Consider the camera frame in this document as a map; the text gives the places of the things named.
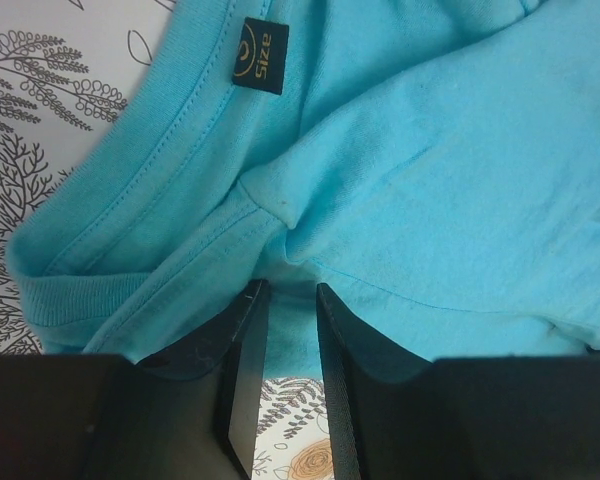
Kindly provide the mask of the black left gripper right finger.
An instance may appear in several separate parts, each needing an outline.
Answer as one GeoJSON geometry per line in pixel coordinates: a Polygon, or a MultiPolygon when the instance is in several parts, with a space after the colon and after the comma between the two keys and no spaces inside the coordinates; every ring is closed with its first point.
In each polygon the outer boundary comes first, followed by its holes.
{"type": "Polygon", "coordinates": [[[339,479],[600,479],[600,355],[428,362],[326,284],[317,328],[339,479]]]}

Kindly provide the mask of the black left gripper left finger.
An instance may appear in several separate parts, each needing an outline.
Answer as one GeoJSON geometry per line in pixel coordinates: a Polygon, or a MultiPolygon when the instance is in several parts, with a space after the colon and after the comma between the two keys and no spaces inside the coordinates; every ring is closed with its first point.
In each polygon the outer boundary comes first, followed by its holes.
{"type": "Polygon", "coordinates": [[[0,356],[0,479],[248,479],[270,287],[138,363],[0,356]]]}

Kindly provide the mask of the turquoise t shirt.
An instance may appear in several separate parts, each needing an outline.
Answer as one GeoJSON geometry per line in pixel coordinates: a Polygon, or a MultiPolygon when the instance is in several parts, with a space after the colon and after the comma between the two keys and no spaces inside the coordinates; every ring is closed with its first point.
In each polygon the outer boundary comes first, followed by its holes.
{"type": "Polygon", "coordinates": [[[600,1],[180,1],[112,130],[13,233],[48,353],[140,361],[273,290],[426,359],[600,351],[600,1]]]}

